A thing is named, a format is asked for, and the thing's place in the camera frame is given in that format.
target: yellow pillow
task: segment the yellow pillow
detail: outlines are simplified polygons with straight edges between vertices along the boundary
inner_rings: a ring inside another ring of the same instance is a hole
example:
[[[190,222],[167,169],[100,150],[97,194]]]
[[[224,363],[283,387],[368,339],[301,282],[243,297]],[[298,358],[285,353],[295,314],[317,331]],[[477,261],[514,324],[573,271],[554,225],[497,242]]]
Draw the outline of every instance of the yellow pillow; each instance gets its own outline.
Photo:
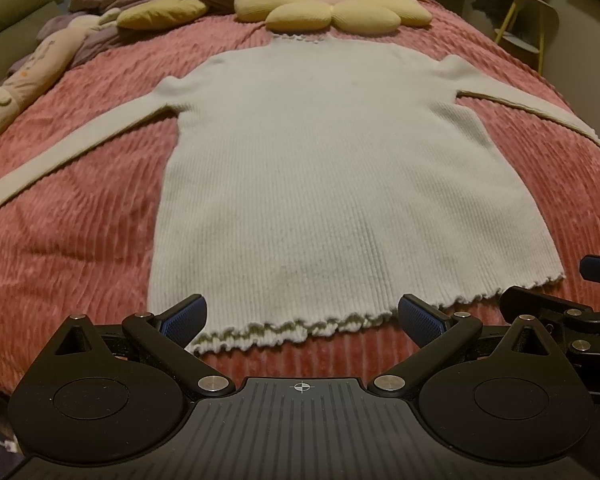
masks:
[[[193,22],[207,11],[200,0],[151,0],[123,10],[116,23],[133,30],[165,30]]]

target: pink blanket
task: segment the pink blanket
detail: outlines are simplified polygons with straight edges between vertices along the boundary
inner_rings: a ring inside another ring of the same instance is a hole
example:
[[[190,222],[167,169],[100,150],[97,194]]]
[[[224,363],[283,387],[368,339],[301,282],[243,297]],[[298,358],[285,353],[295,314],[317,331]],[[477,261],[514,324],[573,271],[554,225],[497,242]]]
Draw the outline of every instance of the pink blanket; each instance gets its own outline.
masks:
[[[424,4],[434,16],[430,29],[403,27],[372,41],[415,48],[436,59],[458,54],[491,76],[565,106],[542,78],[488,38],[438,4]],[[4,133],[0,177],[91,118],[151,91],[165,76],[184,76],[213,54],[263,45],[269,38],[260,25],[209,16],[100,54],[66,73]],[[520,110],[471,98],[461,103],[480,116],[544,215],[567,272],[551,292],[600,309],[600,285],[578,276],[579,259],[600,254],[600,149]],[[158,118],[0,209],[0,389],[13,390],[69,314],[86,312],[103,324],[145,309],[161,179],[176,138],[175,119]],[[468,309],[487,323],[503,323],[492,302]],[[389,322],[360,333],[205,360],[238,382],[246,374],[333,374],[366,381],[413,349]]]

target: black mechanical device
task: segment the black mechanical device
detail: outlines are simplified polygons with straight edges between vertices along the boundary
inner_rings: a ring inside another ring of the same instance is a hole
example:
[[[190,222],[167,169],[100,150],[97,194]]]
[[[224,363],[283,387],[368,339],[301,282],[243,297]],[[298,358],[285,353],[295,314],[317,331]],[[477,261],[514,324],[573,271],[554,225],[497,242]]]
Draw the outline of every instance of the black mechanical device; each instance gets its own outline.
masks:
[[[581,263],[600,282],[600,258]],[[355,378],[247,378],[184,350],[191,296],[160,316],[70,316],[14,391],[13,480],[598,480],[600,312],[513,287],[506,326],[406,295],[420,351]]]

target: ribbed knit sweater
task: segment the ribbed knit sweater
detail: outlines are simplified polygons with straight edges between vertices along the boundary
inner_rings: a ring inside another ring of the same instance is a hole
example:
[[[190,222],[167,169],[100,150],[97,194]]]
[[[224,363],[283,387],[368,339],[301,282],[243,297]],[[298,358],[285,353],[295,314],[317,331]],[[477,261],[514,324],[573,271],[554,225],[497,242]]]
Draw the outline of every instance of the ribbed knit sweater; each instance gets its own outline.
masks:
[[[449,306],[560,279],[533,198],[458,95],[600,145],[573,114],[457,56],[277,38],[90,121],[0,179],[0,205],[130,126],[177,112],[148,305],[158,313],[203,294],[200,351],[358,330],[407,292]]]

